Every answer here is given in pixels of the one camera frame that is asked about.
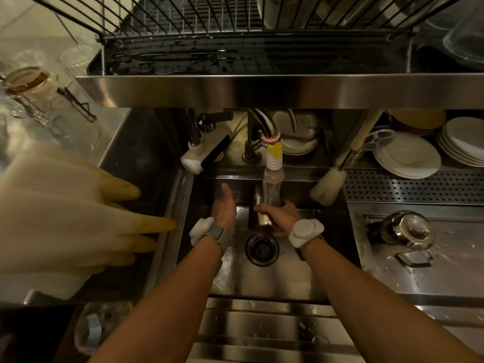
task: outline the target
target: sink basin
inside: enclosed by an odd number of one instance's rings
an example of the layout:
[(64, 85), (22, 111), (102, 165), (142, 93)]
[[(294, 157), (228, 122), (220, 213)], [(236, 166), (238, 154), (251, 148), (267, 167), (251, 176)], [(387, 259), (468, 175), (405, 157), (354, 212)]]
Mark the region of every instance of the sink basin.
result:
[[(301, 260), (287, 237), (275, 237), (254, 231), (249, 226), (249, 210), (256, 185), (262, 180), (257, 176), (196, 177), (190, 195), (188, 213), (181, 238), (177, 263), (191, 250), (189, 232), (199, 218), (210, 215), (211, 205), (221, 196), (220, 186), (228, 183), (237, 196), (237, 219), (234, 227), (235, 246), (227, 250), (220, 272), (211, 288), (213, 297), (238, 299), (306, 301), (329, 304), (319, 282), (308, 264)], [(316, 218), (324, 226), (326, 241), (348, 260), (360, 267), (360, 259), (353, 236), (348, 209), (343, 196), (329, 208), (309, 198), (315, 185), (307, 180), (285, 180), (281, 184), (281, 198), (289, 199), (299, 209), (302, 218)], [(249, 248), (247, 240), (263, 240), (256, 251)], [(269, 266), (256, 265), (257, 259), (274, 258)]]

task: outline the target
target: forearm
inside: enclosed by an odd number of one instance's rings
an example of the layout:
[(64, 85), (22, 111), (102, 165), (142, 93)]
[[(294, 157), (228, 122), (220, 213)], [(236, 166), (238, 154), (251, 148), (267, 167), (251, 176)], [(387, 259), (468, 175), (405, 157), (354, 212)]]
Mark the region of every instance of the forearm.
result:
[(89, 362), (184, 362), (197, 336), (221, 255), (213, 239), (202, 238)]
[(481, 362), (460, 340), (321, 238), (304, 257), (366, 362)]

